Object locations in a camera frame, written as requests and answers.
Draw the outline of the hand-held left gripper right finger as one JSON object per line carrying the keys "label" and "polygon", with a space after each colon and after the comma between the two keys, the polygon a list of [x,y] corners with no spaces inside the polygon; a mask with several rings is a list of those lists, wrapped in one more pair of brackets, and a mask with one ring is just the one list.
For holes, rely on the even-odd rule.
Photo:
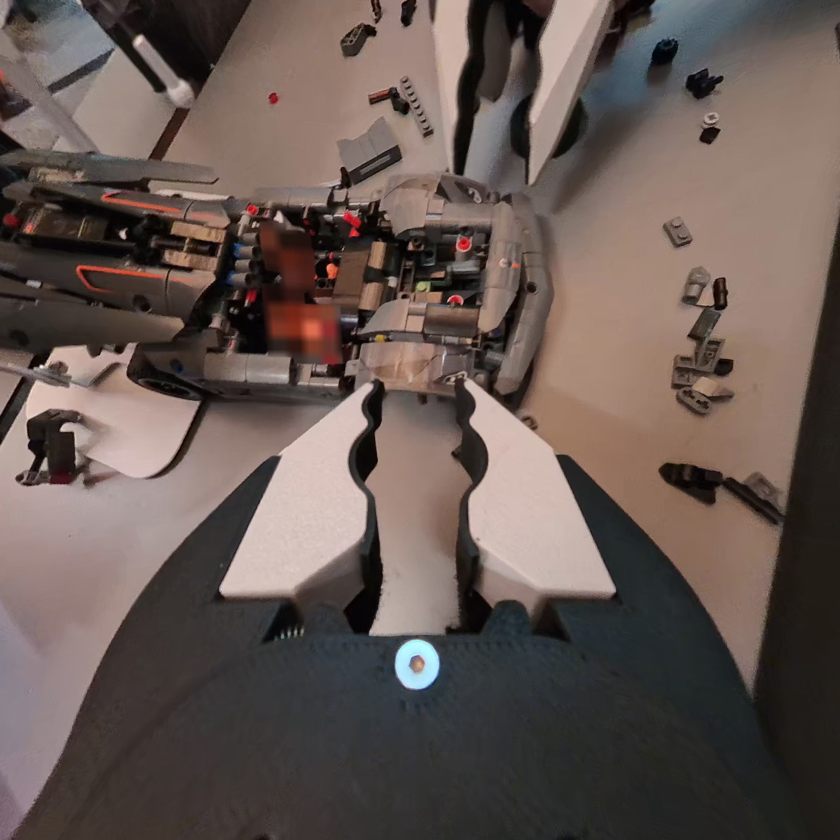
{"label": "hand-held left gripper right finger", "polygon": [[478,631],[503,602],[534,626],[554,601],[612,600],[616,584],[552,447],[471,380],[456,383],[455,403],[469,478],[456,538],[462,627]]}

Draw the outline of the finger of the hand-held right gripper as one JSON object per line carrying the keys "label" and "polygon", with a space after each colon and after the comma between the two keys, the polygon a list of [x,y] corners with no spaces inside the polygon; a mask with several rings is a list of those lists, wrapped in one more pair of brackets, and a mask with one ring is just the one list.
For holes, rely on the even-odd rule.
{"label": "finger of the hand-held right gripper", "polygon": [[537,45],[539,76],[526,118],[529,185],[560,144],[614,13],[611,1],[553,2]]}
{"label": "finger of the hand-held right gripper", "polygon": [[437,82],[449,170],[465,172],[486,69],[491,1],[436,1],[432,13]]}

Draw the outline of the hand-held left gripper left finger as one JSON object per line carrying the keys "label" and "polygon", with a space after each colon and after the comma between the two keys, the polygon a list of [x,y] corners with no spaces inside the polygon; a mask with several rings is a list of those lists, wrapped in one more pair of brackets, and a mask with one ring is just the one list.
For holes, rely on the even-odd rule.
{"label": "hand-held left gripper left finger", "polygon": [[372,380],[284,447],[219,594],[339,610],[357,634],[372,629],[383,568],[375,499],[384,384]]}

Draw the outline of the grey lego car model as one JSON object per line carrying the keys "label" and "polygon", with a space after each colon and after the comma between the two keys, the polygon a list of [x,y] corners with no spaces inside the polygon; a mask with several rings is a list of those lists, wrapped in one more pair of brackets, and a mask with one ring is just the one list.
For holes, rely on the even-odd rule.
{"label": "grey lego car model", "polygon": [[189,401],[527,390],[553,303],[527,196],[447,172],[245,197],[152,190],[212,169],[2,154],[2,350],[133,348],[127,375]]}

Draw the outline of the long grey studded lego plate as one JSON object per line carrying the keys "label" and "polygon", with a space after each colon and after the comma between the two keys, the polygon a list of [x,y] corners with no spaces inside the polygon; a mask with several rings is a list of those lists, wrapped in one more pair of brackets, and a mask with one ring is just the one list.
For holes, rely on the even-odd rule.
{"label": "long grey studded lego plate", "polygon": [[421,136],[429,138],[434,135],[434,126],[427,116],[427,112],[419,97],[416,87],[409,76],[403,76],[399,80],[399,92],[401,98],[406,102],[409,112],[413,115],[415,124]]}

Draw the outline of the grey lego panel assembly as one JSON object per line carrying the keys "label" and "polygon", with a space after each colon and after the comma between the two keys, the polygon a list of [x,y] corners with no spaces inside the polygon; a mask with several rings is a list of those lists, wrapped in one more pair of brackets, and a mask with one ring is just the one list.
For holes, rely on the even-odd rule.
{"label": "grey lego panel assembly", "polygon": [[392,126],[384,117],[356,138],[338,140],[337,148],[345,186],[357,186],[403,159]]}

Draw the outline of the white rounded board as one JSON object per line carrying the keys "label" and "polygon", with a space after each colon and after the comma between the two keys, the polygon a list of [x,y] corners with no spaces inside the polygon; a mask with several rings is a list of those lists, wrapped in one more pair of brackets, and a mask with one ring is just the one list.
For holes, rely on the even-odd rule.
{"label": "white rounded board", "polygon": [[46,410],[75,412],[81,422],[66,425],[77,453],[134,479],[165,472],[182,449],[201,403],[161,395],[134,384],[128,365],[135,345],[121,353],[90,355],[83,346],[54,349],[48,364],[63,363],[68,386],[38,382],[24,407],[28,421]]}

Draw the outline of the small grey lego bracket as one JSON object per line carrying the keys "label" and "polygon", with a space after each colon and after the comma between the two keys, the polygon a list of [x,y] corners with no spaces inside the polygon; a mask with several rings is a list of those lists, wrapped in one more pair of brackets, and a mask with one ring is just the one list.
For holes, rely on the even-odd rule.
{"label": "small grey lego bracket", "polygon": [[758,471],[750,474],[743,484],[766,505],[774,508],[780,514],[785,511],[784,491]]}

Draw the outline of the white post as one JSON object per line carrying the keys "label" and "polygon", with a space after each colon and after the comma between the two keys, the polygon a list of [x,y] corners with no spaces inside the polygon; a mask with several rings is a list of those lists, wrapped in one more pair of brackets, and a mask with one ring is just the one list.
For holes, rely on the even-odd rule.
{"label": "white post", "polygon": [[152,70],[164,86],[164,92],[177,109],[192,108],[196,94],[193,85],[166,62],[163,56],[152,46],[143,35],[136,35],[132,39],[134,50],[143,62]]}

